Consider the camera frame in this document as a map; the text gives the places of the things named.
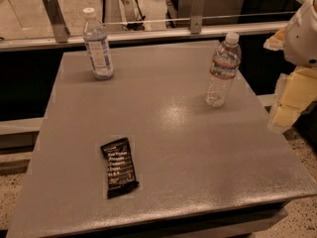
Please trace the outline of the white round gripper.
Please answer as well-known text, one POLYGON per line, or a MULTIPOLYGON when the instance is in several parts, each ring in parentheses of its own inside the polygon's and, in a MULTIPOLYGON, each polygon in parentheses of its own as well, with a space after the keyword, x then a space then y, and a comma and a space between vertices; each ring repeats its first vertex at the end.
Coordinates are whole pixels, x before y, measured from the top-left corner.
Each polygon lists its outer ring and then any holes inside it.
POLYGON ((264 42, 264 48, 283 50, 287 61, 302 65, 290 75, 280 75, 269 112, 267 127, 270 130, 288 130, 317 98, 316 0, 305 0, 287 27, 279 29, 264 42))

